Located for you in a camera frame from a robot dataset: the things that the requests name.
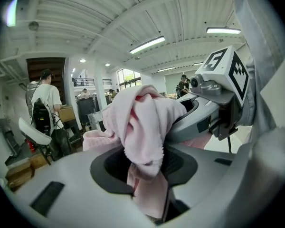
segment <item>ceiling light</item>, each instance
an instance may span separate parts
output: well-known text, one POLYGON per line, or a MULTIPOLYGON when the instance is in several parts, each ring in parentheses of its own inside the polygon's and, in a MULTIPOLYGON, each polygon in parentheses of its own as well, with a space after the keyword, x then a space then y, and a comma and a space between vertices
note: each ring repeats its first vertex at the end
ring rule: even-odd
POLYGON ((16 7, 17 7, 17 1, 18 0, 13 0, 9 6, 8 6, 8 9, 7 9, 7 12, 6 12, 6 25, 8 27, 11 27, 11 26, 15 26, 16 25, 16 7))
POLYGON ((160 36, 160 37, 157 37, 157 38, 155 38, 155 39, 153 39, 153 40, 149 40, 148 42, 146 42, 146 43, 144 43, 144 44, 142 44, 142 45, 140 45, 140 46, 138 46, 138 47, 136 47, 136 48, 130 50, 130 53, 131 53, 131 54, 134 54, 134 53, 136 53, 136 52, 139 52, 139 51, 141 51, 141 50, 144 50, 145 48, 148 48, 148 47, 153 46, 153 45, 155 45, 155 44, 157 44, 157 43, 160 43, 160 42, 162 42, 162 41, 164 41, 164 40, 165 40, 165 37, 164 37, 164 36, 160 36))
POLYGON ((207 28, 207 33, 227 33, 227 34, 239 34, 241 33, 240 29, 237 28, 219 28, 219 27, 212 27, 207 28))
POLYGON ((167 70, 170 70, 170 69, 175 69, 175 67, 169 67, 169 68, 164 68, 164 69, 161 69, 161 70, 157 70, 157 72, 163 72, 163 71, 167 71, 167 70))
POLYGON ((194 63, 193 66, 202 65, 203 63, 194 63))

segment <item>window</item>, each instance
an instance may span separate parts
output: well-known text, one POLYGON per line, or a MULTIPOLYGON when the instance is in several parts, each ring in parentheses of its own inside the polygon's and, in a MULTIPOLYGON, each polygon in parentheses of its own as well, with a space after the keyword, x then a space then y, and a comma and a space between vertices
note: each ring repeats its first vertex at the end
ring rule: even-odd
POLYGON ((119 86, 120 90, 125 88, 134 87, 134 86, 141 86, 141 74, 131 71, 129 69, 123 69, 117 72, 118 79, 119 79, 119 86))

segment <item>black cap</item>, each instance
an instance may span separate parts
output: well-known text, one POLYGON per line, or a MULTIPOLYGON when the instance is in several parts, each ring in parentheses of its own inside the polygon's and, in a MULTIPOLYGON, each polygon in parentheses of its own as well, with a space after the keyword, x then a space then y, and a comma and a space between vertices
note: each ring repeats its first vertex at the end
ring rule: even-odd
POLYGON ((49 69, 44 69, 44 70, 42 70, 42 72, 41 72, 40 79, 41 79, 41 80, 47 79, 47 77, 49 77, 50 75, 54 76, 54 75, 52 74, 52 71, 49 70, 49 69))

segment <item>column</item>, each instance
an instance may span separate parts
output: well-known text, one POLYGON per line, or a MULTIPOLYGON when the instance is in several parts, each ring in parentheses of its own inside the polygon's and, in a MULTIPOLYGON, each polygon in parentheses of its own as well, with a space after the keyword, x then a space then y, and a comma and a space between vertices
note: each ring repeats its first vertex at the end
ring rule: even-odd
POLYGON ((103 84, 103 76, 102 76, 103 65, 101 65, 97 59, 94 59, 93 63, 94 63, 94 83, 97 93, 99 109, 101 111, 107 106, 105 98, 105 89, 103 84))

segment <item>ceiling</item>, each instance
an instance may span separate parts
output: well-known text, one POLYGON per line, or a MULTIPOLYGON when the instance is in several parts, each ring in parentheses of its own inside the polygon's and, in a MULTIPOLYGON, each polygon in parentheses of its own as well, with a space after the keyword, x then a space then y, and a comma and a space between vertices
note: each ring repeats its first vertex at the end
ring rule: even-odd
MULTIPOLYGON (((0 29, 0 61, 27 52, 57 52, 97 56, 111 64, 107 70, 125 67, 152 74, 245 43, 243 33, 206 33, 207 27, 240 29, 232 0, 19 0, 16 20, 16 26, 0 29), (29 30, 32 21, 38 22, 37 31, 29 30), (166 40, 129 53, 159 36, 166 40)), ((20 66, 15 70, 25 76, 20 66)))

